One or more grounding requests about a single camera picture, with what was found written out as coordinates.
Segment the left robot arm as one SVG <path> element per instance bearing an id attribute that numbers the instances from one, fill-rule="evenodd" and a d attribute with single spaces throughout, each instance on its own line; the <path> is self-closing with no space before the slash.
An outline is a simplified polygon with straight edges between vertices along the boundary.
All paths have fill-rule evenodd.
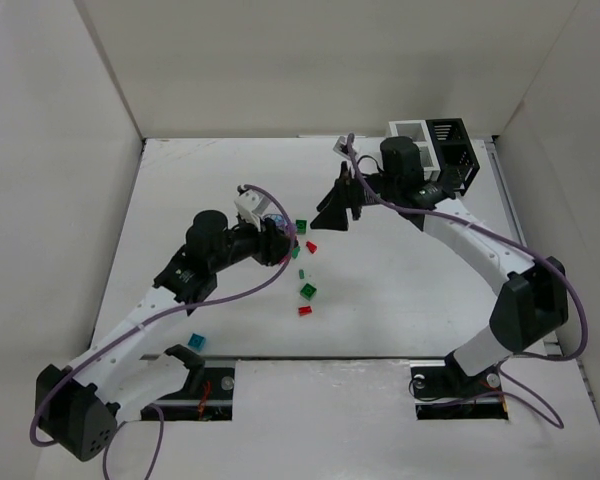
<path id="1" fill-rule="evenodd" d="M 196 309 L 223 304 L 211 297 L 220 272 L 247 259 L 282 270 L 296 245 L 291 220 L 278 225 L 264 216 L 230 225 L 220 211 L 198 213 L 184 244 L 127 317 L 67 366 L 48 365 L 38 375 L 30 442 L 59 444 L 86 462 L 150 404 L 179 387 L 197 388 L 205 362 L 189 347 L 168 346 L 153 361 L 146 355 Z"/>

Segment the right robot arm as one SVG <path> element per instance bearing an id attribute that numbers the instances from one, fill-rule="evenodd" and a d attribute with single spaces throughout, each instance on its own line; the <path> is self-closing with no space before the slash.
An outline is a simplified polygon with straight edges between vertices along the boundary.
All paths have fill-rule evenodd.
<path id="1" fill-rule="evenodd" d="M 336 141 L 334 150 L 344 160 L 312 229 L 345 231 L 364 207 L 383 205 L 449 247 L 497 296 L 487 326 L 446 356 L 450 381 L 463 384 L 483 374 L 566 322 L 566 279 L 557 260 L 481 226 L 451 188 L 426 179 L 410 138 L 383 140 L 382 165 L 374 174 L 361 172 L 353 141 L 352 135 Z"/>

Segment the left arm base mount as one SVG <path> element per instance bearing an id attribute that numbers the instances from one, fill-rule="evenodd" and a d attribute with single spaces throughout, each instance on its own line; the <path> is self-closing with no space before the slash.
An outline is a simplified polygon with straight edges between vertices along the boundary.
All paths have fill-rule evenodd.
<path id="1" fill-rule="evenodd" d="M 178 389 L 151 402 L 163 413 L 165 421 L 224 422 L 233 416 L 236 362 L 206 360 L 183 345 L 164 352 L 187 372 Z"/>

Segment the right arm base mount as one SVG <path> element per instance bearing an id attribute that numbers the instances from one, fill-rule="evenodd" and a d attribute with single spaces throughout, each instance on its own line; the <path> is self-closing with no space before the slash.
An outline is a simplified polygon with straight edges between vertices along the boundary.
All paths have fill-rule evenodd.
<path id="1" fill-rule="evenodd" d="M 508 420 L 501 379 L 495 367 L 467 377 L 446 365 L 415 363 L 409 393 L 418 420 Z"/>

